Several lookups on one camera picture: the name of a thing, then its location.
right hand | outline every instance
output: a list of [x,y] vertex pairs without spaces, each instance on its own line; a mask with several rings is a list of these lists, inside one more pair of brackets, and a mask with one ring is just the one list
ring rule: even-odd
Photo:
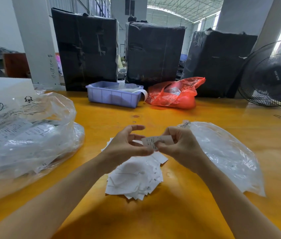
[[197,173],[198,167],[209,161],[190,129],[170,126],[162,135],[171,135],[175,144],[157,142],[155,145],[159,152],[173,157],[193,172]]

yellow table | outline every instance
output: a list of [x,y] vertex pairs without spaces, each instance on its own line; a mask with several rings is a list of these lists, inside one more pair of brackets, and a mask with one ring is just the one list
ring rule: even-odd
[[[248,106],[245,100],[199,98],[193,110],[144,102],[129,109],[90,103],[83,92],[62,94],[75,103],[76,122],[85,128],[85,143],[50,174],[1,199],[0,220],[96,156],[109,138],[126,125],[143,124],[146,129],[140,134],[154,136],[167,126],[190,120],[224,128],[256,154],[267,197],[245,194],[281,229],[281,108]],[[164,182],[143,201],[106,196],[104,175],[53,238],[233,238],[211,193],[196,174],[172,158],[162,166],[162,172]]]

purple plastic bin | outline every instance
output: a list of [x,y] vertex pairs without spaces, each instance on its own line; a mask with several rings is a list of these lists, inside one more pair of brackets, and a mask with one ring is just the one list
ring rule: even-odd
[[[125,106],[130,108],[136,108],[138,102],[140,101],[142,92],[125,92],[114,89],[108,89],[105,87],[119,87],[118,82],[109,82],[109,81],[99,81],[90,85],[87,85],[87,94],[89,101],[112,104],[117,106]],[[124,88],[134,88],[135,84],[125,84]]]

black plastic wrap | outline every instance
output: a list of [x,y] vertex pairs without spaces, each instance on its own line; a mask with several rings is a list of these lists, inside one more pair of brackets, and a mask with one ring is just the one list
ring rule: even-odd
[[52,8],[67,91],[86,91],[98,81],[117,81],[118,22]]
[[181,79],[205,77],[200,97],[225,97],[258,36],[218,31],[194,32]]
[[185,27],[126,24],[126,83],[152,86],[174,81]]

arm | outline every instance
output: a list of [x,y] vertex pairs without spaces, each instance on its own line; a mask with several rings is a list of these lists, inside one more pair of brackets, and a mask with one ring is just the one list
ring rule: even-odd
[[202,178],[236,239],[281,239],[281,231],[209,160],[189,129],[169,127],[163,135],[175,144],[159,142],[159,151]]
[[101,176],[132,156],[147,156],[154,152],[133,142],[145,136],[130,133],[144,128],[127,126],[102,153],[6,217],[0,222],[0,239],[51,238]]

